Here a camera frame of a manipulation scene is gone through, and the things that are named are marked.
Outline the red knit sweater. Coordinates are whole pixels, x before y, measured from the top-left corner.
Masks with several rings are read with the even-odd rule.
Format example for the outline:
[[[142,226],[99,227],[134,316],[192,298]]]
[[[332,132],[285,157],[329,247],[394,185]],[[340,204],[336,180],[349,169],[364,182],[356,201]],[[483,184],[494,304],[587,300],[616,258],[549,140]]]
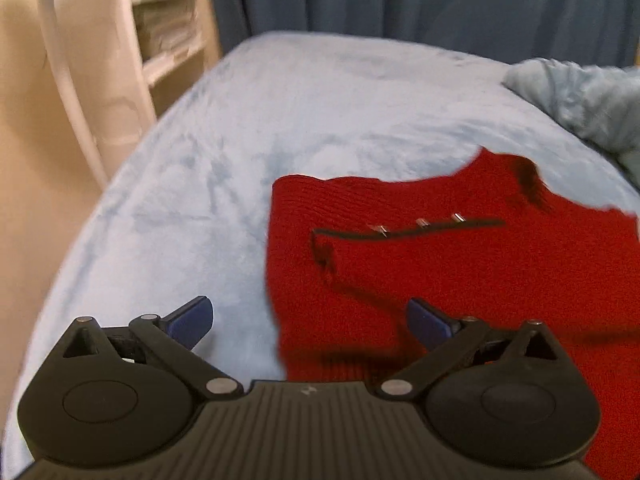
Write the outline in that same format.
[[[273,183],[266,281],[279,352],[298,382],[378,379],[420,358],[421,298],[491,325],[545,322],[602,410],[588,465],[639,473],[639,226],[551,192],[529,159],[480,151],[410,182]]]

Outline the light blue fleece bed cover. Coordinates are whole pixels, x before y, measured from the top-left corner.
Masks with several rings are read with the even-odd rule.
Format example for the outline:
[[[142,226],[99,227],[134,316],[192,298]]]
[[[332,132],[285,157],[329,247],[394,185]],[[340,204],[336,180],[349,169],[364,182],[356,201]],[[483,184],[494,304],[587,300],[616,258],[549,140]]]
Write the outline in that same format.
[[[18,388],[78,315],[108,325],[194,296],[196,350],[249,382],[284,374],[265,292],[273,181],[450,174],[480,148],[536,162],[553,191],[634,212],[603,155],[503,87],[506,66],[420,44],[267,34],[243,42],[163,116],[101,198],[32,333]]]

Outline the grey-blue crumpled blanket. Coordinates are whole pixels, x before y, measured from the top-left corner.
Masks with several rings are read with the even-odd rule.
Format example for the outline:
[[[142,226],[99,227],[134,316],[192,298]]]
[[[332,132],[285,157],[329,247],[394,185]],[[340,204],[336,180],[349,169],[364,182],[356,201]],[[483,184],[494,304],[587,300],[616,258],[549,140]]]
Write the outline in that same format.
[[[502,84],[612,159],[639,185],[639,69],[581,66],[532,58],[511,66]]]

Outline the stacked books on shelf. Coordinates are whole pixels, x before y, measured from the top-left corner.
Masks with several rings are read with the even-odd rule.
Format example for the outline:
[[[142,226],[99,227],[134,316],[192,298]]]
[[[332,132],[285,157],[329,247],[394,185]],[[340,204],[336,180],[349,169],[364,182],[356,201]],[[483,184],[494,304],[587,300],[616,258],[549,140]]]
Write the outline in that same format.
[[[144,62],[185,44],[200,32],[195,0],[141,3],[132,10]]]

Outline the white bookshelf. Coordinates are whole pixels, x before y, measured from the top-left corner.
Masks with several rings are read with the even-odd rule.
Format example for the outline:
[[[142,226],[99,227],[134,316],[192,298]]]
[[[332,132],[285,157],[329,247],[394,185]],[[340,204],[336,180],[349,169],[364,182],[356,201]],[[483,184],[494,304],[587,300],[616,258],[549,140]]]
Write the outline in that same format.
[[[159,118],[221,58],[213,0],[128,0],[142,89]]]

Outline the dark blue curtain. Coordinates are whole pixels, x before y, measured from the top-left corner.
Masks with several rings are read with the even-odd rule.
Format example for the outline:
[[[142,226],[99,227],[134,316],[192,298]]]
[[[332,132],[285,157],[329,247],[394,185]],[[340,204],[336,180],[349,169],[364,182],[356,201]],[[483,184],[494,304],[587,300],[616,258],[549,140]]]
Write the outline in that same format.
[[[628,66],[639,0],[213,0],[220,42],[287,30],[429,44],[505,63]]]

